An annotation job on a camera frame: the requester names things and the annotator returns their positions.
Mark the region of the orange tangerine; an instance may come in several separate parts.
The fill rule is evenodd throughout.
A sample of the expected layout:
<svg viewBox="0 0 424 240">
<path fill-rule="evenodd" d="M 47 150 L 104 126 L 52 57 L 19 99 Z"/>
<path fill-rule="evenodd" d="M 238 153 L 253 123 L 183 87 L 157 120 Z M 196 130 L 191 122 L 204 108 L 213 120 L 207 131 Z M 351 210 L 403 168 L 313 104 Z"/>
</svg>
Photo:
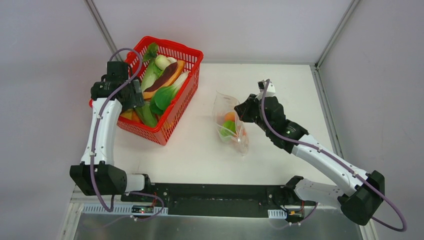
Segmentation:
<svg viewBox="0 0 424 240">
<path fill-rule="evenodd" d="M 235 122 L 236 121 L 236 113 L 233 112 L 233 111 L 226 113 L 225 116 L 224 116 L 224 121 L 225 122 L 229 122 L 229 121 Z"/>
</svg>

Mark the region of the clear dotted zip top bag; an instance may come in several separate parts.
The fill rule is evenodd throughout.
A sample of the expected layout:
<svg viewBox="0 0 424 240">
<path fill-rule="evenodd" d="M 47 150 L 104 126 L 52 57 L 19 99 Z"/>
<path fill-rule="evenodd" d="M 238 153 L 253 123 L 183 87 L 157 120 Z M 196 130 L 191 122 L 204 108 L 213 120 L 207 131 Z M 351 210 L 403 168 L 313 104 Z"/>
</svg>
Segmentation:
<svg viewBox="0 0 424 240">
<path fill-rule="evenodd" d="M 212 119 L 220 140 L 245 156 L 249 151 L 249 137 L 235 107 L 240 102 L 233 96 L 217 92 L 212 109 Z"/>
</svg>

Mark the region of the green round vegetable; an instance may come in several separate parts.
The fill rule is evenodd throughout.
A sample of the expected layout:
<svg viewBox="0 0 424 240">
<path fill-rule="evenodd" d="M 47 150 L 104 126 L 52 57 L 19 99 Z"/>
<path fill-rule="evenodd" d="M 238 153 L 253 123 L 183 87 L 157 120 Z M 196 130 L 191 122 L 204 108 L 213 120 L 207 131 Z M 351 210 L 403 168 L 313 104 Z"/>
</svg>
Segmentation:
<svg viewBox="0 0 424 240">
<path fill-rule="evenodd" d="M 224 122 L 219 130 L 219 134 L 223 138 L 228 136 L 234 136 L 236 135 L 236 133 L 236 123 L 232 121 Z"/>
</svg>

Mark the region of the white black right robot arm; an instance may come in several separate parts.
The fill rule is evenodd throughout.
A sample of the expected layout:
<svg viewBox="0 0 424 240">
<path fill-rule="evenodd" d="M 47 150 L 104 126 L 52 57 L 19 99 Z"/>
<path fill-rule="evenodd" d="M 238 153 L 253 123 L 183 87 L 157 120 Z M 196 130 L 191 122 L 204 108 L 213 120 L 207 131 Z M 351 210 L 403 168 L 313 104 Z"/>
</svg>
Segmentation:
<svg viewBox="0 0 424 240">
<path fill-rule="evenodd" d="M 302 200 L 323 203 L 340 209 L 361 226 L 374 218 L 385 200 L 385 177 L 380 172 L 367 172 L 323 147 L 304 127 L 286 118 L 275 96 L 250 94 L 234 110 L 242 122 L 260 127 L 276 147 L 306 161 L 334 182 L 328 185 L 294 176 L 283 192 L 288 204 Z"/>
</svg>

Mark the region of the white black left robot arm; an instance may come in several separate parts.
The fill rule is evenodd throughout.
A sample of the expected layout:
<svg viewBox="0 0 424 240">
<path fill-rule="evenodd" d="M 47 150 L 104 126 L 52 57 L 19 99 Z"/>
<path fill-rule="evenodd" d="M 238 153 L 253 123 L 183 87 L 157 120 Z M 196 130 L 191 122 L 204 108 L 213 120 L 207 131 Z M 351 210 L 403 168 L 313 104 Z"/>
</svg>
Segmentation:
<svg viewBox="0 0 424 240">
<path fill-rule="evenodd" d="M 107 72 L 91 87 L 92 121 L 87 146 L 70 177 L 86 196 L 123 195 L 133 192 L 140 202 L 152 198 L 153 189 L 143 174 L 127 174 L 115 167 L 114 142 L 120 114 L 145 104 L 140 79 L 129 84 L 132 67 L 123 61 L 109 61 Z"/>
</svg>

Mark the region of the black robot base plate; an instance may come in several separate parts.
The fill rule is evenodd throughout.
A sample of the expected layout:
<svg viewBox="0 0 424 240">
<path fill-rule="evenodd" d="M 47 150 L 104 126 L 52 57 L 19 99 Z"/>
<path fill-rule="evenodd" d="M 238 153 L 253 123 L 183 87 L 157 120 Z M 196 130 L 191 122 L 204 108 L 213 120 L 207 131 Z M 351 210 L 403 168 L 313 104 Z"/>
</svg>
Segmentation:
<svg viewBox="0 0 424 240">
<path fill-rule="evenodd" d="M 152 183 L 142 193 L 160 197 L 168 215 L 266 218 L 269 210 L 309 207 L 281 185 Z"/>
</svg>

